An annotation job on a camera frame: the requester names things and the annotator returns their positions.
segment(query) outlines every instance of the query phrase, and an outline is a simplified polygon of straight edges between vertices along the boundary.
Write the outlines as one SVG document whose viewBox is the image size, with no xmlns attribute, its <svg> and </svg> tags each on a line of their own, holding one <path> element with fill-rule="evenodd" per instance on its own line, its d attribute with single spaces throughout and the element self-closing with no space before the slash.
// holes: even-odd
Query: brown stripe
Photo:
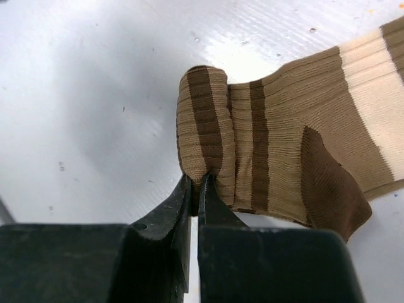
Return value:
<svg viewBox="0 0 404 303">
<path fill-rule="evenodd" d="M 330 155 L 321 135 L 305 127 L 301 148 L 302 198 L 314 227 L 331 229 L 348 241 L 372 215 L 355 179 Z"/>
<path fill-rule="evenodd" d="M 254 211 L 268 210 L 268 127 L 265 118 L 265 92 L 262 80 L 250 82 L 252 116 L 252 189 L 251 205 Z"/>
<path fill-rule="evenodd" d="M 207 67 L 191 69 L 187 80 L 206 169 L 218 175 L 222 168 L 223 146 Z"/>
<path fill-rule="evenodd" d="M 404 83 L 404 17 L 381 27 L 386 48 Z"/>
</svg>

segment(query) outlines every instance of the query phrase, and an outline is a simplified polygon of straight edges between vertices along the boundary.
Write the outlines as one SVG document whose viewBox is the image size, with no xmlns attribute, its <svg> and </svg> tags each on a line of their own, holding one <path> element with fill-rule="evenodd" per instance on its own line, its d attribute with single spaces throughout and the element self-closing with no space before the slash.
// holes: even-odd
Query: cloth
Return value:
<svg viewBox="0 0 404 303">
<path fill-rule="evenodd" d="M 179 85 L 181 169 L 195 189 L 214 172 L 234 211 L 347 241 L 372 214 L 365 193 L 404 179 L 403 83 L 404 17 L 249 83 L 196 66 Z"/>
</svg>

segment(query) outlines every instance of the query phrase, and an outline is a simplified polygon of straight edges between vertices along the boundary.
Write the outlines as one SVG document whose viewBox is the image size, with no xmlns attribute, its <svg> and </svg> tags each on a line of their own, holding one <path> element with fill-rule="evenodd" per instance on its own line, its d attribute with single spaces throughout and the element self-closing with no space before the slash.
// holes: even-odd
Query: folded fabric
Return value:
<svg viewBox="0 0 404 303">
<path fill-rule="evenodd" d="M 197 66 L 179 85 L 181 169 L 195 189 L 214 172 L 234 211 L 347 241 L 372 214 L 364 193 L 404 179 L 403 83 L 404 17 L 250 83 Z"/>
</svg>

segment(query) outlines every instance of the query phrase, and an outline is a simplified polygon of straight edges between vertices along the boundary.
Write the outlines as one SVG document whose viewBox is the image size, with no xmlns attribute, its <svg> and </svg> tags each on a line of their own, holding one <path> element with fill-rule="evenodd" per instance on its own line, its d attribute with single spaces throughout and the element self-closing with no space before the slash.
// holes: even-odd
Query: sock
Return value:
<svg viewBox="0 0 404 303">
<path fill-rule="evenodd" d="M 180 81 L 177 147 L 234 211 L 332 229 L 346 241 L 366 196 L 404 179 L 404 17 L 243 84 L 197 66 Z"/>
</svg>

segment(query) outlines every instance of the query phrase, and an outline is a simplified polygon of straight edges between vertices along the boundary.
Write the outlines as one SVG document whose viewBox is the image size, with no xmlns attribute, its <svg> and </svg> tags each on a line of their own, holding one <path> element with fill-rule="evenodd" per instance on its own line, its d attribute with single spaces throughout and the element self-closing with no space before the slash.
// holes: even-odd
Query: white surface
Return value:
<svg viewBox="0 0 404 303">
<path fill-rule="evenodd" d="M 0 4 L 0 194 L 19 222 L 132 222 L 180 177 L 175 107 L 187 68 L 255 80 L 403 15 L 399 3 Z M 396 194 L 372 203 L 348 245 L 369 303 L 404 297 L 404 191 Z"/>
</svg>

